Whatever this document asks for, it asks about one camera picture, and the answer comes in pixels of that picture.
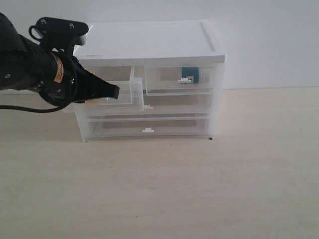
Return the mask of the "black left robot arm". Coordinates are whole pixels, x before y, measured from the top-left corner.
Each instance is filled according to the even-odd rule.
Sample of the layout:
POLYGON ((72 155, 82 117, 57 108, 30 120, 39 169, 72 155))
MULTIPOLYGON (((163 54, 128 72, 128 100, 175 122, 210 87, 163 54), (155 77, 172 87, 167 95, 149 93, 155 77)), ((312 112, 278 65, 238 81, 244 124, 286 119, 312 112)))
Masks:
POLYGON ((73 55, 88 31, 84 22, 42 17, 29 27, 29 40, 1 14, 0 89, 36 92, 54 106, 48 113, 71 103, 117 99, 120 88, 85 70, 73 55))

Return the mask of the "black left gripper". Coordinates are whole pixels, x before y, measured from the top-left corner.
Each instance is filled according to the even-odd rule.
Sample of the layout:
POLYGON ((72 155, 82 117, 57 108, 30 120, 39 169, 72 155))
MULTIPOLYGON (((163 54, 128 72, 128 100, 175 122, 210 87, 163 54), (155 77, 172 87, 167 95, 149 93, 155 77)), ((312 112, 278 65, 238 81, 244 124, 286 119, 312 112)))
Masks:
POLYGON ((53 106, 119 96, 119 86, 76 68, 72 57, 65 52, 32 53, 32 74, 36 80, 32 91, 53 106))

